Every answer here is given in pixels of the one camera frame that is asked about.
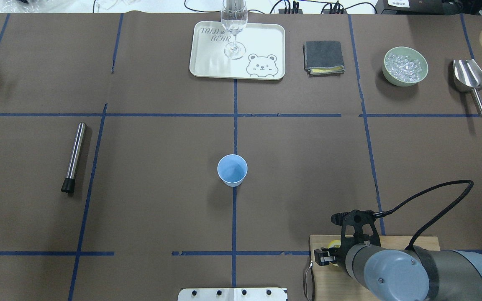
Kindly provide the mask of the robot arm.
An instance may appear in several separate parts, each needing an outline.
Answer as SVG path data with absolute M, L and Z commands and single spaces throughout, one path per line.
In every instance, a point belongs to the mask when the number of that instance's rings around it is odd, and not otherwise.
M 316 248 L 317 265 L 336 264 L 381 301 L 482 301 L 482 254 L 393 250 L 356 244 Z

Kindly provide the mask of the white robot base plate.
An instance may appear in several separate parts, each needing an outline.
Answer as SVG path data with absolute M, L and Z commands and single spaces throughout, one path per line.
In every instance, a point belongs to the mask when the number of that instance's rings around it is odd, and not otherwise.
M 287 301 L 286 288 L 186 288 L 177 297 L 178 301 Z

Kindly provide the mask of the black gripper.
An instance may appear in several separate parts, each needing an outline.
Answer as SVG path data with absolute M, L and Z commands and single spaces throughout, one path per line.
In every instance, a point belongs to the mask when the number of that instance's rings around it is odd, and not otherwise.
M 346 256 L 349 250 L 349 247 L 316 248 L 313 250 L 314 261 L 321 266 L 333 264 L 346 268 Z

